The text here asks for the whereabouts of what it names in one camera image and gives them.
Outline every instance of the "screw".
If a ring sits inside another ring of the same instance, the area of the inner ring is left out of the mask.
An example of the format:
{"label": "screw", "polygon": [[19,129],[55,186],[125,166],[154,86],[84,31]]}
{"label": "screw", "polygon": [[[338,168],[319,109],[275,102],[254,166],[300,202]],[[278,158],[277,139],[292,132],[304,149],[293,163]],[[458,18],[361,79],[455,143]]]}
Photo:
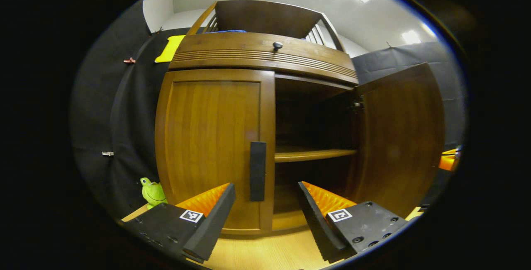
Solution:
{"label": "screw", "polygon": [[177,238],[174,238],[174,237],[172,237],[172,236],[168,236],[168,239],[169,239],[171,242],[179,243],[179,241],[177,240]]}

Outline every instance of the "blue cloth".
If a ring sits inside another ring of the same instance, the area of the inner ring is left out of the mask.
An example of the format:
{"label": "blue cloth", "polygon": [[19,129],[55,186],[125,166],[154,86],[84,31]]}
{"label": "blue cloth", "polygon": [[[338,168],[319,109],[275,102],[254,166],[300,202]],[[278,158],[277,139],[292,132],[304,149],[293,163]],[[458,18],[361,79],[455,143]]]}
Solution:
{"label": "blue cloth", "polygon": [[[231,29],[231,30],[220,30],[219,32],[246,32],[245,30]],[[204,34],[213,34],[214,32],[204,32]]]}

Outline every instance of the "drawer knob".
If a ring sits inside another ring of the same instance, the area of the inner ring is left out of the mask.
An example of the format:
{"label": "drawer knob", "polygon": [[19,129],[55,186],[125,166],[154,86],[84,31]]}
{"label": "drawer knob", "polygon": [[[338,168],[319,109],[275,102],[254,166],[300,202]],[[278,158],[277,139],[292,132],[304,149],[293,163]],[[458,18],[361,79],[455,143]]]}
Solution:
{"label": "drawer knob", "polygon": [[279,50],[282,48],[282,43],[281,42],[275,42],[273,43],[273,47],[275,48],[275,50]]}

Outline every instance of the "orange object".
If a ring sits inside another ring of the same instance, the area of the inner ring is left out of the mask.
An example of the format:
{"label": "orange object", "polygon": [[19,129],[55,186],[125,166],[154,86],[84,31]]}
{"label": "orange object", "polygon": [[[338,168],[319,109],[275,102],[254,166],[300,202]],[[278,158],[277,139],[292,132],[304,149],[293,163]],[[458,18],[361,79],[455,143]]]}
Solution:
{"label": "orange object", "polygon": [[302,181],[302,183],[308,190],[309,194],[313,197],[313,200],[317,204],[317,207],[319,207],[323,217],[326,217],[326,214],[330,212],[348,208],[356,204],[351,200],[347,200],[344,197],[333,194],[332,192],[322,189],[321,187],[317,187],[304,181]]}
{"label": "orange object", "polygon": [[452,170],[453,163],[455,162],[455,151],[457,149],[442,152],[441,161],[438,163],[438,167],[443,170]]}
{"label": "orange object", "polygon": [[205,217],[208,217],[212,208],[216,205],[219,200],[219,197],[222,196],[225,189],[229,183],[223,184],[221,186],[212,188],[208,191],[203,192],[202,194],[196,195],[192,198],[189,198],[179,204],[176,204],[179,208],[192,210],[195,212],[203,213]]}

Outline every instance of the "wooden shelf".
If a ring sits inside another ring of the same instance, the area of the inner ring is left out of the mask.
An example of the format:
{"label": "wooden shelf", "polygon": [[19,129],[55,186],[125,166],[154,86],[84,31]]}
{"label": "wooden shelf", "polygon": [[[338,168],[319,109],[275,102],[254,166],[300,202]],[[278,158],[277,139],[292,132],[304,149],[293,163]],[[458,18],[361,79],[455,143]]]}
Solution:
{"label": "wooden shelf", "polygon": [[354,155],[356,152],[357,152],[356,150],[339,150],[339,149],[282,152],[282,153],[275,153],[275,163],[327,159],[327,158]]}
{"label": "wooden shelf", "polygon": [[275,97],[280,100],[320,102],[352,90],[351,86],[330,81],[275,74]]}

